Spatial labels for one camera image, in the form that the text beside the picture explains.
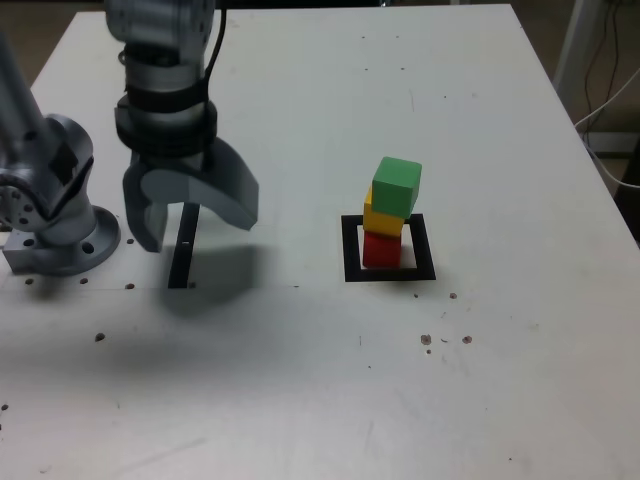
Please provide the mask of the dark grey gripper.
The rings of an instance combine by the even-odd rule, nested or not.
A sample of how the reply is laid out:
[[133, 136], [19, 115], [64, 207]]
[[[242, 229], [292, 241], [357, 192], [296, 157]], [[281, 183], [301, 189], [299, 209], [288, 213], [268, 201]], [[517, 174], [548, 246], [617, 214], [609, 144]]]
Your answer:
[[221, 138], [213, 141], [207, 153], [191, 156], [153, 156], [132, 150], [123, 193], [129, 229], [152, 253], [162, 250], [167, 204], [201, 205], [246, 231], [258, 220], [259, 184], [239, 153]]

